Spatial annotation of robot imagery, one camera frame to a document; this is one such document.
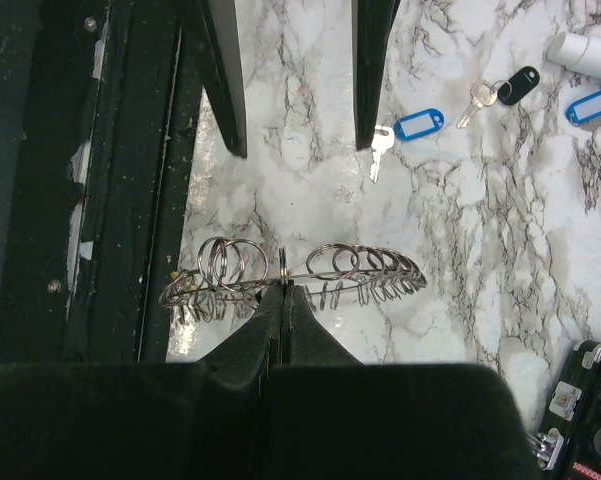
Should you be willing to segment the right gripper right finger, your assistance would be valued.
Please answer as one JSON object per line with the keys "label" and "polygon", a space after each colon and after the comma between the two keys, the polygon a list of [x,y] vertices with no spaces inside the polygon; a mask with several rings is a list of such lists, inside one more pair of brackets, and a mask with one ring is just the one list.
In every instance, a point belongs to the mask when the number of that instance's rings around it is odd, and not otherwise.
{"label": "right gripper right finger", "polygon": [[513,396],[465,363],[365,365],[289,286],[269,377],[273,479],[536,479]]}

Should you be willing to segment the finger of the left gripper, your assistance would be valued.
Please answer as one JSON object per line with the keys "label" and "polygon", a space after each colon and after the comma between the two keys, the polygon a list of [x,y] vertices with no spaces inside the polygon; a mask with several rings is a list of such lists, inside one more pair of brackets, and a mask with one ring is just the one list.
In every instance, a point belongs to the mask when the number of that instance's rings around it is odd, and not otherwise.
{"label": "finger of the left gripper", "polygon": [[226,148],[247,157],[246,103],[233,1],[191,1],[198,69]]}
{"label": "finger of the left gripper", "polygon": [[371,147],[387,45],[400,0],[352,2],[353,113],[358,151]]}

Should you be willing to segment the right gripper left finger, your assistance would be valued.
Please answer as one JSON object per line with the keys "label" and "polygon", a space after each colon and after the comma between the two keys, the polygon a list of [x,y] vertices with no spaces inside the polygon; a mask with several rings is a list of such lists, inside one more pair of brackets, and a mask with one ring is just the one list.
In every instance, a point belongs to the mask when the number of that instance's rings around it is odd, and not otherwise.
{"label": "right gripper left finger", "polygon": [[284,291],[193,363],[0,366],[0,479],[255,479]]}

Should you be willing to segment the metal keyring disc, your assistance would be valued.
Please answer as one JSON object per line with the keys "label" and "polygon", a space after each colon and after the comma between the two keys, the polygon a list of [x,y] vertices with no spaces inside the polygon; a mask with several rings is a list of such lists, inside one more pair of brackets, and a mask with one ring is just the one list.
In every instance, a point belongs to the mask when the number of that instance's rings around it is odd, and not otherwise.
{"label": "metal keyring disc", "polygon": [[273,286],[298,286],[312,310],[335,311],[345,293],[366,306],[400,300],[428,285],[421,268],[406,254],[362,244],[321,245],[294,268],[283,247],[271,260],[255,241],[214,236],[202,243],[194,265],[183,269],[196,271],[197,289],[172,294],[171,274],[158,298],[158,305],[180,323],[220,321],[229,314],[247,318]]}

